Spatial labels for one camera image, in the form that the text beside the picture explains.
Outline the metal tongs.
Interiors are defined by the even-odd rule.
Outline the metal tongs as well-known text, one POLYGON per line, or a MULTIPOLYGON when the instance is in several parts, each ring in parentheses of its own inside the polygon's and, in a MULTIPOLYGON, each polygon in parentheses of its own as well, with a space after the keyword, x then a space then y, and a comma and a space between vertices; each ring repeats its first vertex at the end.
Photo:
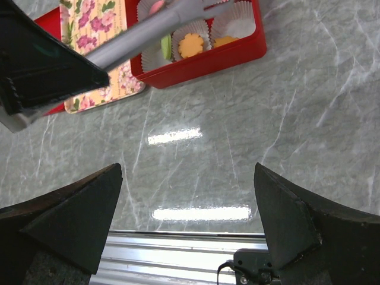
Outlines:
POLYGON ((162 37, 197 20, 213 18, 233 5, 233 1, 174 1, 93 49, 85 58, 104 71, 111 71, 137 56, 162 37))

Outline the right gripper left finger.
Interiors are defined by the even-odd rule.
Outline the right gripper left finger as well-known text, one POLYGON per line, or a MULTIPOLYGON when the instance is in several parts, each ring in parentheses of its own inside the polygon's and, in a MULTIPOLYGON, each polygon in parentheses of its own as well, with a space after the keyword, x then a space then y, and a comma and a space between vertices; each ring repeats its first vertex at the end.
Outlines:
POLYGON ((1 209, 1 284, 88 284, 122 186, 119 163, 1 209))

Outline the swirl cookie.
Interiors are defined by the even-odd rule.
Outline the swirl cookie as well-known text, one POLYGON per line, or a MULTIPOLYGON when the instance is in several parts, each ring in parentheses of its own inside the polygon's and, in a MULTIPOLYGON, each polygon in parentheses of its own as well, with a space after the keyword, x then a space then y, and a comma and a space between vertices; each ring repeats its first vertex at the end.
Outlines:
POLYGON ((224 36, 224 37, 220 37, 220 38, 215 38, 213 48, 218 48, 220 46, 229 44, 231 42, 235 42, 237 40, 239 40, 238 37, 232 37, 232 36, 224 36))

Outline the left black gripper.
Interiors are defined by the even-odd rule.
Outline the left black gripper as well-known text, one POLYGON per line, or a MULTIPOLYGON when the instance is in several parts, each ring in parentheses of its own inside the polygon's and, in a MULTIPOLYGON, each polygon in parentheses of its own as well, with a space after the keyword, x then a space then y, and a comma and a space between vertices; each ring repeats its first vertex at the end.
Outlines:
POLYGON ((13 1, 1 1, 0 120, 12 133, 42 117, 41 107, 108 85, 106 71, 38 26, 13 1))

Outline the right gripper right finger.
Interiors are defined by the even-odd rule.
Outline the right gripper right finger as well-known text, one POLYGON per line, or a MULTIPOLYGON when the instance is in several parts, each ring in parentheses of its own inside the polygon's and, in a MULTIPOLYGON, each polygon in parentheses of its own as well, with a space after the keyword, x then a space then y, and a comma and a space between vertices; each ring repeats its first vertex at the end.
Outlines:
POLYGON ((254 188, 282 284, 379 284, 379 216, 326 199, 259 163, 254 188))

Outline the red box lid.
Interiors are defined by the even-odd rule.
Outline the red box lid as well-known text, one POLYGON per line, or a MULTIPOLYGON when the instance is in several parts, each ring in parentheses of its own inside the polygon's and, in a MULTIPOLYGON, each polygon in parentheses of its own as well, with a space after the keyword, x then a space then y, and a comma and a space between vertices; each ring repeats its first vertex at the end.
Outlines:
MULTIPOLYGON (((47 31, 54 38, 61 40, 61 14, 59 8, 55 8, 41 17, 34 20, 34 22, 47 31)), ((61 103, 50 111, 46 112, 44 116, 60 113, 65 110, 64 104, 61 103)))

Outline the orange flower cookie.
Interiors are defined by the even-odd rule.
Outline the orange flower cookie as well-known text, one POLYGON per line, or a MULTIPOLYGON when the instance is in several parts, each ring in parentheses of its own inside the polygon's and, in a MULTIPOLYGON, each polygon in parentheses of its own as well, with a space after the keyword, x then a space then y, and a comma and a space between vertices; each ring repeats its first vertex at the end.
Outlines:
POLYGON ((196 33, 188 33, 178 44, 178 52, 183 59, 203 52, 204 40, 196 33))

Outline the green macaron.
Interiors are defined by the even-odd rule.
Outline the green macaron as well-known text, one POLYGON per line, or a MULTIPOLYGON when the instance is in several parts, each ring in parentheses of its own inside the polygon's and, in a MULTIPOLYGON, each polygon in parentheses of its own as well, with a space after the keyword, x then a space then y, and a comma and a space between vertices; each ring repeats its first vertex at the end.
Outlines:
POLYGON ((167 61, 172 60, 172 36, 170 34, 161 38, 161 53, 167 61))

